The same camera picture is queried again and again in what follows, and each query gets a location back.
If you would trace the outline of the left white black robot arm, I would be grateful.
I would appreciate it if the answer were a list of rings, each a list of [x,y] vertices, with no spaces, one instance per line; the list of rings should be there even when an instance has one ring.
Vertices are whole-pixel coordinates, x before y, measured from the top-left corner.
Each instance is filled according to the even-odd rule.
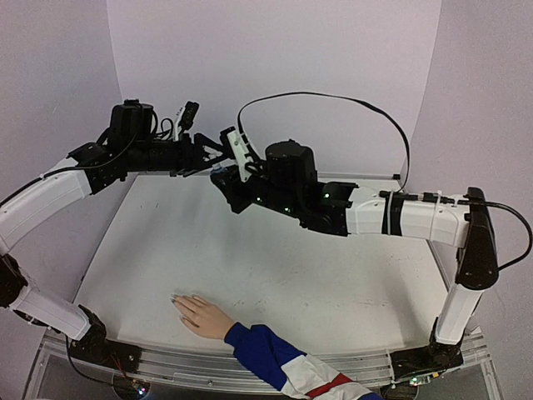
[[[187,102],[164,128],[154,107],[128,99],[112,107],[99,138],[73,149],[50,170],[1,201],[1,307],[67,340],[68,356],[92,364],[131,368],[139,347],[108,337],[90,308],[42,287],[13,252],[34,231],[134,173],[187,177],[230,156],[227,145],[191,133],[199,105]]]

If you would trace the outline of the blue white red sleeve forearm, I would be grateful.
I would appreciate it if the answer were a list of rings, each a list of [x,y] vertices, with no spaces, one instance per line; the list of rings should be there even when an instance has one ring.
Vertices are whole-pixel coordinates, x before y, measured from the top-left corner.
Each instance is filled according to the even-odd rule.
[[[278,337],[266,325],[237,322],[224,338],[247,370],[278,392],[295,399],[379,399],[317,357]]]

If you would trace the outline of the mannequin hand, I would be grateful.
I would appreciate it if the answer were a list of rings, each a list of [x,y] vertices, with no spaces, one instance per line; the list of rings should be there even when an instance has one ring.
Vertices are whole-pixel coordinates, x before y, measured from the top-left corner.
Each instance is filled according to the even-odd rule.
[[[182,324],[201,338],[223,341],[235,324],[217,305],[202,297],[172,295],[171,301]]]

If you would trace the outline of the blue nail polish bottle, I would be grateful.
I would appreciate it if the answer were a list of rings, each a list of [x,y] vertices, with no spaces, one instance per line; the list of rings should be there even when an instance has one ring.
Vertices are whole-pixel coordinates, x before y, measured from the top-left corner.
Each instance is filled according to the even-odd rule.
[[[219,175],[224,175],[227,172],[228,172],[228,169],[226,167],[214,167],[211,170],[211,175],[212,176],[219,176]]]

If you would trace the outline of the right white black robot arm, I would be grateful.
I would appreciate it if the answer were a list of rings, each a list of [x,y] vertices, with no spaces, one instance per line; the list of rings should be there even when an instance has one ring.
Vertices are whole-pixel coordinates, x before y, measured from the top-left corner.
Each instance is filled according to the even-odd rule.
[[[456,249],[456,275],[423,347],[392,354],[397,379],[416,380],[463,362],[461,344],[483,292],[498,277],[496,242],[484,193],[463,196],[377,190],[354,182],[320,182],[312,150],[294,141],[272,144],[257,158],[243,141],[229,143],[234,164],[210,179],[231,210],[250,206],[280,213],[298,233],[277,225],[264,247],[295,253],[305,266],[338,272],[346,264],[371,266],[385,255],[413,253],[430,242]]]

